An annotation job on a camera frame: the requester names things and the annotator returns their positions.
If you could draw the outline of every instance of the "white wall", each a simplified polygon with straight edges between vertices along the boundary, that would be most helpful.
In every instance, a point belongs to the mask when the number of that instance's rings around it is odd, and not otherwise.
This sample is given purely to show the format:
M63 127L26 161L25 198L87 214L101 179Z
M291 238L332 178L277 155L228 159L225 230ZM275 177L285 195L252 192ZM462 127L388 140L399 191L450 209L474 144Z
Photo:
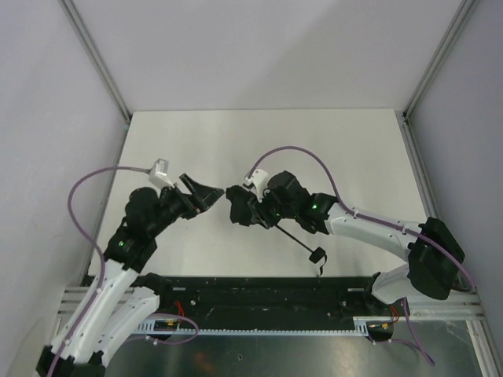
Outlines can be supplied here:
M86 172L113 163L123 124L57 1L2 2L1 18L4 376L28 332L25 345L37 349L44 341L64 286L82 265L87 245L67 214L68 191ZM106 177L96 179L76 197L87 229L105 185ZM38 351L24 349L22 364L38 360Z
M413 114L443 218L467 254L503 352L503 2L480 2Z
M132 111L402 110L461 0L75 0Z

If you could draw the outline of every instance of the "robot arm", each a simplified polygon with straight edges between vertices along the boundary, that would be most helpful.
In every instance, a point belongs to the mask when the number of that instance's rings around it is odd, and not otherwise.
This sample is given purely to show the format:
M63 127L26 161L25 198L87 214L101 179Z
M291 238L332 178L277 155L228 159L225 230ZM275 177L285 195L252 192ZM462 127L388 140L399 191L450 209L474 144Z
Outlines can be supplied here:
M440 220L429 218L419 224L385 218L355 207L351 208L354 212L351 214L339 205L335 196L310 194L288 171L269 178L263 170L256 170L250 178L244 179L243 186L228 188L226 197L232 203L231 222L245 226L260 224L269 229L281 219L292 219L308 232L348 236L401 258L405 265L387 273L377 273L372 278L369 292L384 304L418 291L445 300L456 281L456 266L409 230L440 243L459 262L464 260L462 249ZM401 230L359 217L364 214L395 224Z
M147 187L130 194L126 216L104 252L102 285L98 287L99 279L94 280L70 321L42 351L37 367L42 377L48 375L55 358L51 377L103 376L105 366L132 330L156 312L160 302L170 300L169 282L149 274L140 278L142 287L135 288L129 301L112 315L157 249L156 237L177 219L194 218L208 210L223 190L200 185L183 174L180 180L190 194L182 193L169 181L164 160L155 163L149 180L160 189L160 195Z

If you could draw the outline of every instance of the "white tabletop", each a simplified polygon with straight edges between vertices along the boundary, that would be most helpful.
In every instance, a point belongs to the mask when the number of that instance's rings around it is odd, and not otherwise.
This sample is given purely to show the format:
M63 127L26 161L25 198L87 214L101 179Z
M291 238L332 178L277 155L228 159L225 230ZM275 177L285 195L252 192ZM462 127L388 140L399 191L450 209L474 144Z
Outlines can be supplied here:
M332 171L344 200L393 218L424 221L412 168L389 109L136 112L121 166L170 161L171 179L187 173L203 185L238 185L272 148L310 149ZM301 152L279 152L263 162L271 175L288 170L310 192L332 193L323 170ZM119 172L98 243L104 249L124 215L129 194L149 185L144 174ZM208 212L178 220L158 238L142 273L168 276L315 276L309 252L277 229L231 224L222 197ZM325 276L372 275L402 264L394 255L356 240L311 235L295 222L280 223L311 248L323 247ZM94 256L90 274L99 271Z

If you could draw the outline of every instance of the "gray floor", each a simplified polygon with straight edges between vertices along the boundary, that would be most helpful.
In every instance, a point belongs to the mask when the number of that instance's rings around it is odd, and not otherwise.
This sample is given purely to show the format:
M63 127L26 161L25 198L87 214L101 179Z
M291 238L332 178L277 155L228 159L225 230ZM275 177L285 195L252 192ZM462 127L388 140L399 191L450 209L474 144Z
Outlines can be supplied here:
M415 350L372 346L364 338L200 336L180 346L128 343L106 377L481 376L464 322L425 321L415 328L435 359L433 368ZM411 339L405 323L394 337Z

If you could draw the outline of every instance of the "metal frame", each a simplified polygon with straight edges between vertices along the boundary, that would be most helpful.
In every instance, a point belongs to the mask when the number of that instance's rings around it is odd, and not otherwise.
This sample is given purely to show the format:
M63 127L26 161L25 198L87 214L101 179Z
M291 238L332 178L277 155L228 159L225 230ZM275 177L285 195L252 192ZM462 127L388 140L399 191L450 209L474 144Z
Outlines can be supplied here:
M97 47L94 44L93 39L88 32L86 25L83 22L82 17L79 15L77 8L72 0L58 0L61 4L64 13L68 17L70 24L73 26L75 33L77 34L80 42L83 44L87 55L89 56L93 66L96 68L105 88L112 96L112 100L116 104L121 116L123 117L126 124L131 121L131 113L127 109L127 105L117 88L109 70L106 67L101 55L99 54ZM452 19L449 27L444 34L442 41L440 42L437 50L435 51L430 63L428 64L421 80L419 81L416 89L414 90L413 96L410 98L409 103L406 108L400 114L397 114L398 124L402 132L403 140L406 146L406 151L409 155L409 160L413 168L413 173L416 178L417 187L420 191L420 197L424 205L424 210L427 215L439 216L439 210L431 194L431 184L428 179L428 175L424 168L424 163L420 157L420 151L417 147L417 143L414 139L413 132L411 130L410 116L413 114L418 104L420 103L422 97L428 90L431 83L434 81L436 74L442 67L443 62L449 55L454 44L459 38L464 26L467 24L470 16L473 14L476 5L479 3L478 0L464 0L454 18ZM119 162L125 140L127 136L127 129L125 129L122 140L117 151L115 163ZM93 235L97 236L103 217L105 214L105 208L108 202L110 192L112 190L112 184L115 178L115 174L112 174L108 187L105 193L105 197L102 201L102 206L100 210L100 216L94 227ZM92 249L89 249L88 258L83 265L83 270L81 271L80 277L83 278L86 275L86 271L90 262L90 256L92 255ZM64 293L64 297L61 303L60 311L58 312L57 321L55 324L55 331L64 324L72 313L72 306L76 307L81 297L85 294L87 288L85 287L69 287ZM123 300L128 299L130 292L123 296ZM475 348L477 358L479 360L479 365L483 376L496 376L503 375L503 368L501 367L501 361L499 360L494 341L491 338L485 317L483 316L483 309L480 305L479 297L477 294L473 295L451 295L452 298L448 302L420 302L414 298L410 298L410 308L411 316L414 320L466 320L468 330L472 337L472 343Z

